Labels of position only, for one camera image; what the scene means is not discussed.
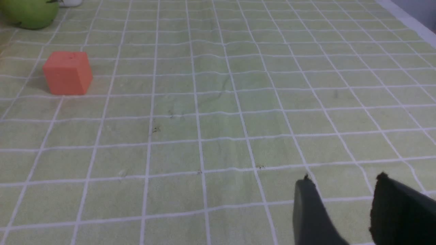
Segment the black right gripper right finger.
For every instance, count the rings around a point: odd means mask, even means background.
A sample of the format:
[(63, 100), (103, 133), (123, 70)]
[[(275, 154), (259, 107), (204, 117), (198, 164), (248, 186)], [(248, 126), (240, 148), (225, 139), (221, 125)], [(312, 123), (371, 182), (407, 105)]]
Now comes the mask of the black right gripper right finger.
[(376, 245), (434, 245), (436, 202), (385, 172), (377, 175), (369, 231)]

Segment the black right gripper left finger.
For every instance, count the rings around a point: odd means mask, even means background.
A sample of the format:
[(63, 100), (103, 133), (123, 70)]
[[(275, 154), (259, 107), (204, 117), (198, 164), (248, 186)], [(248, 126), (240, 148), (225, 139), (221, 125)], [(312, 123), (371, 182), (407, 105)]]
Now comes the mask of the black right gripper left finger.
[(331, 221), (315, 183), (305, 175), (295, 183), (293, 235), (296, 245), (347, 245)]

